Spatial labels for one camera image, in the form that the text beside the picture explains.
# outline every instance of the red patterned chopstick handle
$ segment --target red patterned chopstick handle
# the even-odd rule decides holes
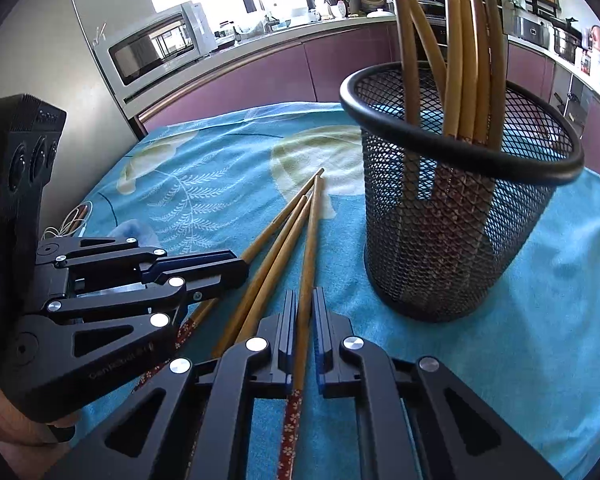
[[[280,441],[278,472],[276,480],[291,480],[296,460],[296,443],[300,431],[300,412],[302,410],[302,391],[293,390],[286,399],[285,418]]]

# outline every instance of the chopstick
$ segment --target chopstick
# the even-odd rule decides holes
[[[253,301],[255,300],[256,296],[258,295],[258,292],[260,291],[262,283],[267,277],[267,274],[269,273],[273,262],[278,256],[278,253],[280,252],[280,249],[282,248],[282,245],[284,244],[289,232],[296,223],[296,220],[298,219],[298,216],[300,215],[300,212],[302,211],[302,208],[304,207],[306,201],[307,197],[303,196],[300,198],[298,204],[296,205],[296,208],[292,211],[291,216],[288,218],[284,227],[282,228],[282,231],[280,231],[280,234],[276,238],[276,241],[273,242],[269,253],[267,253],[267,256],[265,256],[264,260],[260,264],[258,272],[256,272],[256,275],[249,283],[247,290],[242,295],[240,303],[235,308],[234,314],[232,315],[231,319],[227,322],[226,326],[224,327],[224,332],[220,336],[220,339],[216,343],[216,346],[214,347],[213,351],[211,352],[211,357],[213,359],[221,357],[222,354],[234,344],[235,338],[238,335],[238,332],[240,332],[244,320],[249,313],[251,305],[253,304]]]
[[[446,91],[442,134],[458,136],[462,99],[462,12],[460,0],[446,1]]]
[[[460,0],[462,15],[462,97],[458,137],[472,142],[475,127],[475,106],[478,86],[478,46],[470,0]]]
[[[295,194],[295,196],[285,205],[285,207],[277,214],[277,216],[266,226],[263,231],[256,237],[256,239],[242,252],[240,255],[241,259],[250,264],[253,259],[257,256],[260,250],[264,247],[264,244],[271,237],[271,235],[278,230],[282,225],[282,222],[289,216],[289,213],[295,209],[301,198],[309,191],[314,185],[314,178],[324,173],[324,168],[320,168],[316,171],[312,177],[301,187],[301,189]],[[176,335],[176,348],[180,348],[185,341],[191,336],[192,332],[197,329],[206,316],[211,310],[218,304],[220,298],[213,298],[212,300],[202,301],[198,307],[193,311],[189,319],[187,319],[178,329]],[[145,384],[151,377],[157,374],[166,363],[159,364],[151,370],[145,372],[138,381],[138,384],[134,387],[133,391],[136,391],[140,386]]]
[[[420,126],[420,75],[418,54],[413,32],[409,0],[394,0],[398,13],[398,38],[402,57],[402,81],[404,86],[404,120]]]
[[[438,94],[440,96],[440,102],[445,102],[445,88],[446,88],[446,63],[442,57],[442,51],[438,45],[431,24],[422,10],[422,6],[418,0],[409,0],[409,6],[411,9],[411,18],[416,26],[420,41],[424,47],[424,52],[427,55],[429,61],[429,67],[433,74],[433,79],[436,82],[436,88],[438,88]]]
[[[320,210],[321,178],[317,176],[314,183],[314,195],[311,201],[311,212],[306,232],[304,260],[300,277],[300,297],[298,315],[296,317],[296,344],[294,348],[294,374],[292,393],[286,400],[285,416],[283,419],[282,440],[278,456],[277,480],[290,480],[296,457],[296,444],[300,429],[302,409],[302,391],[304,390],[304,375],[306,371],[307,351],[311,333],[311,307],[314,293],[315,253],[317,251],[317,233]]]
[[[301,187],[300,191],[286,204],[285,208],[278,213],[278,215],[271,221],[271,223],[264,228],[264,230],[258,235],[258,237],[247,247],[240,257],[250,264],[253,259],[257,256],[260,250],[267,243],[267,240],[271,235],[278,230],[282,225],[282,222],[289,216],[289,213],[293,211],[300,199],[306,195],[314,184],[314,178],[324,173],[324,168],[320,168],[316,171],[313,176]],[[193,311],[186,323],[189,323],[193,329],[198,327],[206,315],[218,304],[220,298],[213,298],[212,300],[206,300],[200,303],[196,310]]]
[[[507,67],[504,59],[504,36],[496,0],[485,0],[491,49],[491,122],[487,146],[500,150],[504,128],[505,95],[507,91]]]
[[[269,300],[274,288],[278,284],[278,280],[280,279],[282,272],[285,270],[286,263],[289,261],[294,247],[296,246],[296,242],[298,241],[298,237],[304,228],[304,223],[309,216],[309,210],[311,204],[314,202],[314,197],[315,194],[312,196],[311,200],[304,204],[298,219],[294,223],[290,233],[282,244],[282,248],[280,249],[278,256],[276,256],[276,259],[273,261],[271,269],[269,270],[267,277],[264,279],[262,287],[258,291],[247,317],[244,319],[242,328],[235,339],[236,343],[245,341],[255,335],[258,329],[258,324],[260,323],[260,319],[262,318],[264,310],[267,306],[267,301]]]
[[[475,93],[474,143],[487,143],[487,125],[489,123],[491,63],[489,60],[489,36],[487,17],[482,0],[471,0],[474,17],[475,43],[478,55],[477,89]]]

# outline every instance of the bamboo stick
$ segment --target bamboo stick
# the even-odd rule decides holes
[[[302,410],[302,391],[306,372],[307,352],[311,333],[311,307],[315,280],[315,254],[318,245],[318,217],[320,210],[320,192],[322,179],[317,176],[314,183],[309,223],[304,245],[304,260],[300,276],[300,297],[298,316],[296,317],[296,344],[294,348],[294,374],[292,393],[286,400],[283,421],[282,440],[278,458],[277,480],[290,480],[296,457],[296,445],[300,431],[300,415]]]
[[[284,209],[277,214],[277,216],[266,226],[263,231],[256,237],[256,239],[242,252],[240,255],[241,259],[250,264],[256,255],[260,252],[269,237],[278,230],[285,221],[289,213],[293,211],[300,199],[307,194],[309,189],[314,185],[314,178],[324,173],[324,168],[320,168],[316,171],[313,176],[306,181],[304,186],[301,187],[300,191],[285,205]],[[176,348],[180,348],[184,342],[191,336],[193,331],[197,329],[206,316],[214,309],[214,307],[220,301],[219,298],[213,298],[211,300],[202,301],[198,307],[192,312],[191,316],[180,326],[178,334],[176,335]],[[138,384],[134,387],[133,391],[136,391],[140,386],[145,384],[151,377],[157,374],[166,363],[159,364],[151,370],[145,372],[138,381]]]
[[[288,218],[288,220],[285,223],[285,226],[282,228],[282,231],[280,231],[280,234],[276,238],[276,241],[273,242],[269,253],[267,253],[267,256],[260,264],[258,272],[256,272],[256,275],[251,280],[251,283],[249,283],[247,290],[242,295],[240,303],[235,308],[234,314],[232,315],[231,319],[227,322],[226,326],[224,327],[224,332],[220,336],[220,339],[216,343],[216,346],[214,347],[213,351],[211,352],[211,357],[213,359],[221,357],[222,354],[224,354],[224,352],[234,344],[235,338],[238,335],[238,332],[240,332],[242,324],[244,323],[244,320],[247,317],[247,314],[249,313],[249,309],[251,308],[253,301],[255,300],[256,296],[258,295],[258,292],[260,291],[262,283],[267,277],[269,269],[273,265],[276,256],[278,256],[278,253],[280,252],[280,249],[282,248],[286,237],[288,236],[296,220],[298,219],[298,215],[302,211],[302,208],[304,207],[306,201],[306,196],[300,198],[298,204],[296,205],[296,208],[292,211],[291,216]]]
[[[496,0],[485,0],[489,25],[489,47],[491,49],[491,123],[487,146],[499,150],[502,146],[504,128],[505,97],[507,91],[507,67],[504,59],[504,35]]]
[[[456,138],[462,99],[462,12],[460,0],[446,1],[446,91],[442,134]]]
[[[418,0],[408,0],[409,7],[411,9],[411,18],[416,26],[420,41],[424,47],[424,52],[427,55],[429,61],[429,67],[433,74],[433,79],[436,82],[436,88],[438,88],[438,94],[440,96],[440,102],[445,102],[445,88],[446,88],[446,63],[442,57],[442,51],[438,45],[438,40],[433,34],[433,29],[427,20],[422,6],[418,3]]]
[[[298,237],[304,228],[304,223],[309,216],[309,209],[314,201],[314,197],[315,195],[312,196],[311,200],[304,204],[300,216],[292,227],[291,232],[286,237],[285,242],[282,244],[282,248],[280,249],[278,256],[276,256],[276,259],[273,262],[267,277],[262,283],[262,287],[260,288],[256,299],[253,301],[253,305],[251,306],[251,309],[244,320],[244,324],[242,325],[242,328],[235,339],[236,343],[245,341],[256,333],[260,319],[262,318],[264,310],[267,306],[269,296],[278,284],[278,280],[280,279],[282,272],[285,270],[286,263],[289,261],[291,253],[293,253],[296,242],[298,241]]]
[[[402,58],[402,83],[404,86],[404,120],[420,126],[420,75],[418,54],[411,19],[409,0],[394,0],[397,10],[398,38]]]
[[[487,127],[489,123],[491,63],[489,60],[489,35],[487,32],[487,16],[482,0],[471,0],[474,17],[475,43],[478,47],[478,78],[476,90],[474,143],[487,143]]]
[[[309,180],[306,181],[304,186],[301,187],[300,191],[298,191],[296,195],[286,204],[285,208],[278,213],[278,215],[269,223],[269,225],[266,226],[257,236],[257,238],[242,252],[240,255],[241,259],[248,264],[253,261],[253,259],[264,247],[264,244],[267,243],[267,240],[269,240],[271,235],[278,230],[278,228],[282,225],[282,222],[284,222],[289,216],[289,213],[293,211],[300,199],[311,189],[311,186],[314,184],[314,178],[323,173],[324,168],[320,168]],[[190,324],[193,329],[197,328],[200,323],[202,323],[202,320],[205,319],[207,314],[211,312],[213,307],[215,307],[219,301],[220,298],[213,298],[212,300],[203,301],[191,313],[191,316],[186,323]]]
[[[314,293],[315,253],[318,245],[318,220],[320,217],[320,194],[322,179],[317,176],[314,180],[314,196],[312,198],[309,222],[304,245],[304,260],[300,277],[300,297],[298,301],[298,318],[296,321],[296,351],[294,352],[293,388],[304,388],[304,370],[306,355],[311,332],[311,302]]]
[[[462,97],[458,137],[472,142],[475,127],[475,106],[478,87],[478,45],[475,41],[474,19],[470,0],[460,0],[462,15]]]

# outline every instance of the blue tablecloth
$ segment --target blue tablecloth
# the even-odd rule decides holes
[[[273,105],[158,129],[88,196],[94,210],[85,235],[133,235],[170,254],[239,254],[323,166],[316,284],[328,307],[394,357],[437,356],[561,474],[583,478],[600,456],[600,176],[585,171],[556,191],[474,314],[424,324],[382,304],[366,278],[360,142],[359,128],[335,104]],[[298,248],[270,312],[282,309],[286,288],[298,289],[301,258]],[[227,295],[184,355],[208,358],[241,292]],[[76,440],[132,386],[88,406]],[[256,402],[250,479],[274,478],[283,404]],[[323,400],[309,381],[294,478],[358,477],[352,400]]]

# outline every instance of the black mesh pencil holder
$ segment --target black mesh pencil holder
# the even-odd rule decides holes
[[[420,94],[421,128],[404,122],[399,63],[351,75],[340,101],[362,127],[369,280],[395,310],[437,322],[480,305],[584,154],[564,118],[515,84],[500,152],[442,136],[426,64]]]

